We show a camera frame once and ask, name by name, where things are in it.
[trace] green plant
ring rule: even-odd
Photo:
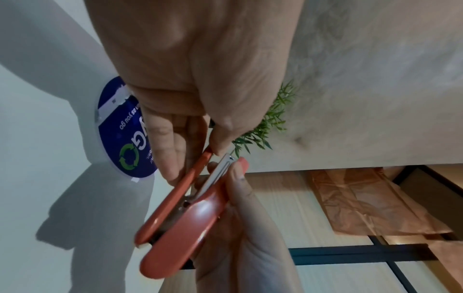
[[[295,88],[292,82],[288,82],[286,85],[281,85],[275,101],[270,106],[267,113],[265,113],[260,124],[253,130],[244,133],[242,136],[233,141],[233,144],[235,145],[234,152],[237,157],[240,156],[240,151],[243,147],[248,153],[251,153],[247,145],[253,143],[263,150],[265,150],[265,147],[272,149],[267,141],[268,134],[274,128],[278,131],[286,130],[283,126],[286,121],[282,120],[280,116],[285,112],[286,105],[292,102],[294,96]]]

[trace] round blue sign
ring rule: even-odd
[[[97,125],[103,147],[120,171],[135,178],[156,171],[140,105],[119,76],[101,93]]]

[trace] open stapler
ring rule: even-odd
[[[140,263],[140,272],[148,278],[166,278],[184,265],[209,232],[228,202],[225,177],[236,160],[226,154],[209,178],[193,195],[185,195],[212,157],[207,148],[135,235],[137,247],[151,244]],[[244,158],[237,160],[243,171],[249,167]]]

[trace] hand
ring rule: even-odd
[[[154,163],[175,184],[210,146],[222,154],[276,98],[303,0],[86,0],[140,102]]]
[[[216,166],[209,163],[209,172]],[[234,163],[226,176],[230,204],[192,256],[198,293],[302,292],[288,248],[241,165]]]

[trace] brown paper bag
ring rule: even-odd
[[[429,249],[463,288],[463,241],[436,241]]]
[[[334,231],[350,235],[413,235],[451,230],[389,181],[382,168],[309,171]]]

